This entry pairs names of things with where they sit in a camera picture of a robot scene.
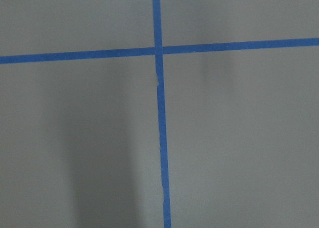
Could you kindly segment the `brown table mat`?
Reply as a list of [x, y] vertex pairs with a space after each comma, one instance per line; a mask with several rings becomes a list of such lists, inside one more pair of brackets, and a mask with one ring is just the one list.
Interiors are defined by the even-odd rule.
[[[160, 0], [162, 45], [319, 38], [319, 0]], [[0, 57], [155, 47], [153, 0], [0, 0]], [[319, 45], [163, 55], [171, 228], [319, 225]], [[155, 55], [0, 64], [3, 228], [164, 228]]]

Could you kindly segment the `blue tape line lengthwise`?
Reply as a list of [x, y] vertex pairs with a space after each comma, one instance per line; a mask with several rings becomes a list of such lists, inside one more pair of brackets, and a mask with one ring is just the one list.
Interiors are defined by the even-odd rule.
[[157, 81], [158, 81], [157, 103], [158, 103], [161, 184], [162, 184], [162, 190], [163, 190], [163, 203], [162, 203], [163, 226], [165, 228], [170, 228], [171, 227], [171, 210], [170, 210], [169, 169], [168, 169], [168, 151], [167, 151], [167, 136], [166, 136], [165, 90], [164, 90], [163, 45], [162, 45], [160, 0], [153, 0], [153, 24], [154, 24], [156, 75], [157, 75]]

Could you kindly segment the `blue tape line crosswise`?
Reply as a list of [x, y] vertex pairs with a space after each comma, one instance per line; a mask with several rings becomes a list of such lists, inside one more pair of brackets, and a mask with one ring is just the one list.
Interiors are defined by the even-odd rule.
[[[162, 52], [164, 55], [167, 55], [167, 54], [182, 54], [182, 53], [197, 53], [197, 52], [318, 46], [318, 44], [319, 44], [318, 38], [297, 38], [297, 39], [164, 46], [162, 48]], [[67, 61], [67, 60], [83, 60], [83, 59], [114, 58], [114, 57], [148, 56], [148, 55], [155, 55], [155, 54], [156, 54], [156, 49], [154, 47], [126, 48], [126, 49], [110, 49], [110, 50], [94, 50], [94, 51], [10, 55], [10, 56], [2, 56], [0, 58], [0, 63], [14, 64], [14, 63], [31, 63], [31, 62]]]

